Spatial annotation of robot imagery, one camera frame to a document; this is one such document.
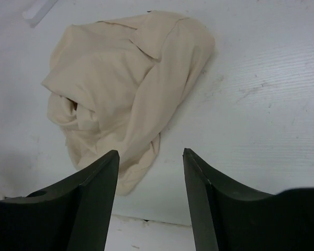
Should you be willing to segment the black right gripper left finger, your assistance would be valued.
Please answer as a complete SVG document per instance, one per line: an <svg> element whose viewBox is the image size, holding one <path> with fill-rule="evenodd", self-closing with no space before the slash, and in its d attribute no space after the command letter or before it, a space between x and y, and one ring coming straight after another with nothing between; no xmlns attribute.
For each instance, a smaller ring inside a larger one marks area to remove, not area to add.
<svg viewBox="0 0 314 251"><path fill-rule="evenodd" d="M51 186L0 200L0 250L104 250L118 171L112 150Z"/></svg>

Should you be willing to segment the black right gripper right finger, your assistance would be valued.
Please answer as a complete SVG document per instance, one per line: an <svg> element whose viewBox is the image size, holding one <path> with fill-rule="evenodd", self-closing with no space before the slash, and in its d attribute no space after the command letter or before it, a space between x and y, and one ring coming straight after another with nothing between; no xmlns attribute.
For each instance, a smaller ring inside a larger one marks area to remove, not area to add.
<svg viewBox="0 0 314 251"><path fill-rule="evenodd" d="M314 188L258 191L191 149L183 163L197 250L314 250Z"/></svg>

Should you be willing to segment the beige trousers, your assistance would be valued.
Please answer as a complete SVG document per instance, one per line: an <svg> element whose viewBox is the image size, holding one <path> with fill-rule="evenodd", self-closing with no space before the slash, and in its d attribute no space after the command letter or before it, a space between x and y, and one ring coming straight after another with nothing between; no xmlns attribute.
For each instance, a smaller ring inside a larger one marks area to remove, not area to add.
<svg viewBox="0 0 314 251"><path fill-rule="evenodd" d="M131 193L214 46L205 25L172 12L67 27L42 85L50 92L47 116L63 132L75 168L116 150L116 193Z"/></svg>

